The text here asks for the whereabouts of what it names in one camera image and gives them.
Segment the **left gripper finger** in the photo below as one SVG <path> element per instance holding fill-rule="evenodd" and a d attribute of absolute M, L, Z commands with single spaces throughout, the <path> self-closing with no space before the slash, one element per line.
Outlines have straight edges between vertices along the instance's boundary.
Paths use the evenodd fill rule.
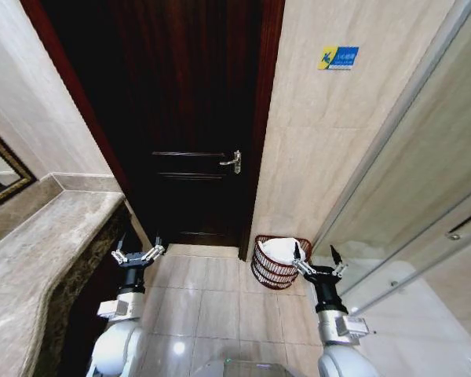
<path fill-rule="evenodd" d="M 162 238 L 155 238 L 155 245 L 141 256 L 142 262 L 154 262 L 159 256 L 166 253 L 166 248 L 162 245 Z"/>
<path fill-rule="evenodd" d="M 119 265 L 127 263 L 127 257 L 122 253 L 122 245 L 126 235 L 123 234 L 120 240 L 117 243 L 117 247 L 114 251 L 111 252 L 111 256 L 117 261 Z"/>

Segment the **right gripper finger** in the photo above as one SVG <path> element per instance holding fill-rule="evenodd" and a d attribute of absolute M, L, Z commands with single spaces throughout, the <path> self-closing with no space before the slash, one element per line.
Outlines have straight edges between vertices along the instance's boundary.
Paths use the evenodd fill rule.
<path fill-rule="evenodd" d="M 340 253 L 333 245 L 330 245 L 330 252 L 335 265 L 332 275 L 341 279 L 348 266 L 343 262 Z"/>
<path fill-rule="evenodd" d="M 313 268 L 305 260 L 301 259 L 301 248 L 298 242 L 294 245 L 294 259 L 292 265 L 302 276 L 313 274 Z"/>

